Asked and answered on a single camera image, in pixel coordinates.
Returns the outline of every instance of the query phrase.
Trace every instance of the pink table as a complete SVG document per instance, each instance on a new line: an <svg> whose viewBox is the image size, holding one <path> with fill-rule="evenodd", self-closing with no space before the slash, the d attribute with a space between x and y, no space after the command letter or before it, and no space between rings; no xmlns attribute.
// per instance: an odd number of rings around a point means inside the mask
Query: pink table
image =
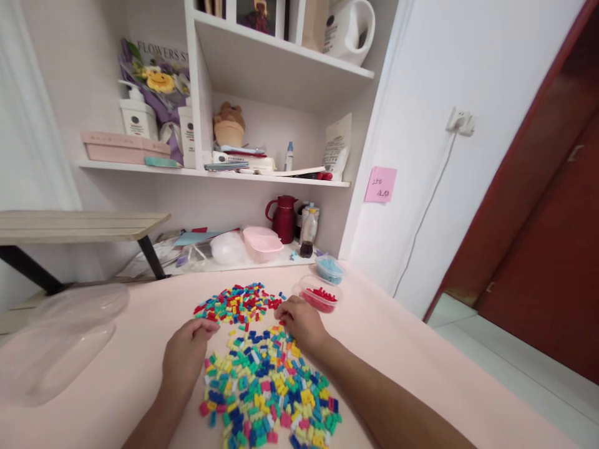
<svg viewBox="0 0 599 449"><path fill-rule="evenodd" d="M307 266L178 276L130 287L127 310L112 340L60 396L37 408L0 405L0 447L118 448L152 403L160 383L165 344L194 307L234 284L262 282L266 291L290 294ZM454 349L393 298L348 268L343 301L326 328L366 362L437 410L479 448L568 448L575 445L528 405ZM262 331L272 313L252 324ZM223 326L208 351L225 351L231 327ZM222 447L222 421L209 429L198 413L200 379L172 448ZM340 397L343 424L332 447L372 447ZM290 447L287 431L280 446Z"/></svg>

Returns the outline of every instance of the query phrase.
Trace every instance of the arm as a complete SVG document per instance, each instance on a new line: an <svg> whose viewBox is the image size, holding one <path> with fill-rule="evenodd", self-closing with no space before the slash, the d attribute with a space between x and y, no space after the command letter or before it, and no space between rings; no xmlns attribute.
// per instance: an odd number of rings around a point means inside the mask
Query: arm
<svg viewBox="0 0 599 449"><path fill-rule="evenodd" d="M382 448L473 448L433 409L352 354L324 329L307 302L291 296L275 317L332 378Z"/></svg>
<svg viewBox="0 0 599 449"><path fill-rule="evenodd" d="M208 340L217 330L212 321L189 320L171 337L156 399L122 449L168 448L202 371Z"/></svg>

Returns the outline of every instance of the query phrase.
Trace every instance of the metal bench leg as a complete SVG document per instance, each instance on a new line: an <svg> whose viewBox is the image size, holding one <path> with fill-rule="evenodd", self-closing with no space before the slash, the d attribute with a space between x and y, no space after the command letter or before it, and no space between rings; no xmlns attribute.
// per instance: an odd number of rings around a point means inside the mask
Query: metal bench leg
<svg viewBox="0 0 599 449"><path fill-rule="evenodd" d="M144 256L148 260L150 268L152 268L152 271L154 272L154 276L156 276L156 279L165 279L167 276L164 274L164 270L162 269L162 265L160 265L160 261L158 260L156 251L154 251L154 246L152 245L150 238L146 236L144 238L139 239L137 242L139 243L139 246L142 248Z"/></svg>
<svg viewBox="0 0 599 449"><path fill-rule="evenodd" d="M17 246L0 246L0 259L42 287L48 295L57 294L67 287Z"/></svg>

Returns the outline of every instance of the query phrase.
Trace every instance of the hand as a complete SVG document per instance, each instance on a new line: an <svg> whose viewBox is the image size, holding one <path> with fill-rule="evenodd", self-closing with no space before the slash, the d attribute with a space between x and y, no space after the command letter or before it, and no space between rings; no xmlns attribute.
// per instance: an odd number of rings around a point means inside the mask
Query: hand
<svg viewBox="0 0 599 449"><path fill-rule="evenodd" d="M318 311L298 296L291 296L282 303L275 311L275 318L285 321L300 349L313 355L317 355L317 350L332 339Z"/></svg>
<svg viewBox="0 0 599 449"><path fill-rule="evenodd" d="M208 340L220 326L199 318L186 322L167 343L160 390L172 400L189 401L202 372Z"/></svg>

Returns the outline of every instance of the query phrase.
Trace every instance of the stuffed toy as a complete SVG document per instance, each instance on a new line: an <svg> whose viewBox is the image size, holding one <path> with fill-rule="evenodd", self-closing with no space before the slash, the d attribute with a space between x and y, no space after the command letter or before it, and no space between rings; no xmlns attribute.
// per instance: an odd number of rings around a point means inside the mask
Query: stuffed toy
<svg viewBox="0 0 599 449"><path fill-rule="evenodd" d="M231 103L224 102L220 107L220 112L214 117L214 123L220 123L223 120L239 123L245 131L245 122L241 115L241 106L231 106Z"/></svg>
<svg viewBox="0 0 599 449"><path fill-rule="evenodd" d="M214 116L214 135L217 143L240 148L243 145L245 122L241 116L241 106L231 106L224 102L218 114Z"/></svg>

